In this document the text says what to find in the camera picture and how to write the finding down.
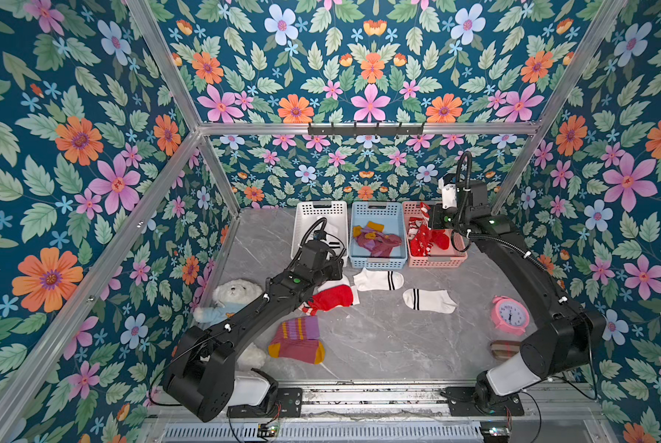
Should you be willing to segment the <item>plain red sock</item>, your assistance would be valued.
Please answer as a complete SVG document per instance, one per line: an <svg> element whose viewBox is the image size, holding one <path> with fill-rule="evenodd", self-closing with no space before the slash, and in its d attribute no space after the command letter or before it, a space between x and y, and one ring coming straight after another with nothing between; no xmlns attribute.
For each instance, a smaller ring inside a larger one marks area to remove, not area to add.
<svg viewBox="0 0 661 443"><path fill-rule="evenodd" d="M444 230L430 229L425 224L419 227L415 240L418 243L419 253L423 256L428 255L434 247L446 251L451 246L451 240Z"/></svg>

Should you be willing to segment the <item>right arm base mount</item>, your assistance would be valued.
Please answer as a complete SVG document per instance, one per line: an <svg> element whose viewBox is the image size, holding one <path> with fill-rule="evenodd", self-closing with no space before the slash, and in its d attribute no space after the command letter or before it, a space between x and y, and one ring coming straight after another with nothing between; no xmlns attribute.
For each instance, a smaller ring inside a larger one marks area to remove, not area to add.
<svg viewBox="0 0 661 443"><path fill-rule="evenodd" d="M487 371L477 376L473 387L446 387L439 395L447 400L452 416L524 416L519 395L496 394L487 380Z"/></svg>

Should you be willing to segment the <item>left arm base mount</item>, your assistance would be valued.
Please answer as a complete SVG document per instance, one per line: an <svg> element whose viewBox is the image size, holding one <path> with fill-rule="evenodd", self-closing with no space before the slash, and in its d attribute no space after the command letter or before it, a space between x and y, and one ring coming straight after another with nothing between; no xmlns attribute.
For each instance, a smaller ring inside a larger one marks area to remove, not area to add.
<svg viewBox="0 0 661 443"><path fill-rule="evenodd" d="M301 417L303 393L300 388L280 388L257 406L240 405L227 409L230 418L298 418Z"/></svg>

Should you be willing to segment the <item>purple striped sock bottom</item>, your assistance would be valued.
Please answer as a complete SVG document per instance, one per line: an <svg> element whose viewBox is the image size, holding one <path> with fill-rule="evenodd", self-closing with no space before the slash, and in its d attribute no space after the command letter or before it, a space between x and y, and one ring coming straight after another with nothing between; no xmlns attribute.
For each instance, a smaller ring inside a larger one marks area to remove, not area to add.
<svg viewBox="0 0 661 443"><path fill-rule="evenodd" d="M400 236L377 231L365 233L361 239L364 241L365 249L370 252L371 258L389 258L393 249L402 245Z"/></svg>

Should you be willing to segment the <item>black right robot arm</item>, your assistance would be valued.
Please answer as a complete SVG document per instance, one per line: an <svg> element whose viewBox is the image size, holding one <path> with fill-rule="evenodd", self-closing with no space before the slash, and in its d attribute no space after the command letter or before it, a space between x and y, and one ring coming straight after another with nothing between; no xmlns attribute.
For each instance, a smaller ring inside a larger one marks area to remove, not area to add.
<svg viewBox="0 0 661 443"><path fill-rule="evenodd" d="M445 176L439 192L441 202L430 208L430 226L457 234L496 263L537 327L516 356L478 376L476 397L496 402L564 371L593 368L605 317L581 308L532 255L516 224L492 214L485 183Z"/></svg>

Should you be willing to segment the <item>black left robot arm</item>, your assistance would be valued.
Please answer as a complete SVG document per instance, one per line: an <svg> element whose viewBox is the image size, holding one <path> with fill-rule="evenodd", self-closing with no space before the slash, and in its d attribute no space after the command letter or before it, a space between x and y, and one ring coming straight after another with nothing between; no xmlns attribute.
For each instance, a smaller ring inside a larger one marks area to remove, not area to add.
<svg viewBox="0 0 661 443"><path fill-rule="evenodd" d="M226 406L269 402L273 383L236 374L238 357L273 323L308 301L315 289L343 277L343 257L321 240L308 240L291 263L269 278L262 295L230 319L190 328L165 369L162 389L203 422Z"/></svg>

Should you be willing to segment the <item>red white striped santa sock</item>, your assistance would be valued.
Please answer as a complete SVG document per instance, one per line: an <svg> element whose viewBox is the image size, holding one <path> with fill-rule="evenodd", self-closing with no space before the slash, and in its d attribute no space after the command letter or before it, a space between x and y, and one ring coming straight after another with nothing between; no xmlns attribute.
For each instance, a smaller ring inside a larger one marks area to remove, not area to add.
<svg viewBox="0 0 661 443"><path fill-rule="evenodd" d="M407 228L409 252L413 257L426 257L430 253L431 230L424 219L411 217Z"/></svg>

